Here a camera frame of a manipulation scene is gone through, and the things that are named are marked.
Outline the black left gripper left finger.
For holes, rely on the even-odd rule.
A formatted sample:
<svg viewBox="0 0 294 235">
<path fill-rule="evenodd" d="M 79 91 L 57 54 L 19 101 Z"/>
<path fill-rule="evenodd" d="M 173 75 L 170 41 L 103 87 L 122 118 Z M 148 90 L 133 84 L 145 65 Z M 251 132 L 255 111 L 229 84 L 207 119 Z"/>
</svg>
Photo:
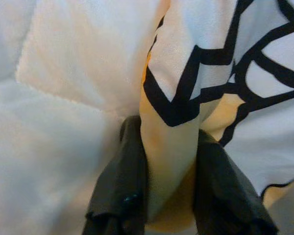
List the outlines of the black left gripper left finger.
<svg viewBox="0 0 294 235">
<path fill-rule="evenodd" d="M 86 235 L 143 235 L 147 220 L 148 166 L 141 119 L 120 129 L 117 152 L 100 174 L 85 215 Z"/>
</svg>

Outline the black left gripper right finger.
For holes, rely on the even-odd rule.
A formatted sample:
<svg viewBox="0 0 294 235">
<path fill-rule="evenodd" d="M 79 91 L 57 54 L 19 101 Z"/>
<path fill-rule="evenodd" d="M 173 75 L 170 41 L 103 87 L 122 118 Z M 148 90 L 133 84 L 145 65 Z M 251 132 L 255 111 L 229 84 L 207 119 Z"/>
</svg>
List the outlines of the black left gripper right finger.
<svg viewBox="0 0 294 235">
<path fill-rule="evenodd" d="M 276 235 L 278 228 L 249 179 L 224 148 L 199 131 L 194 215 L 200 235 Z"/>
</svg>

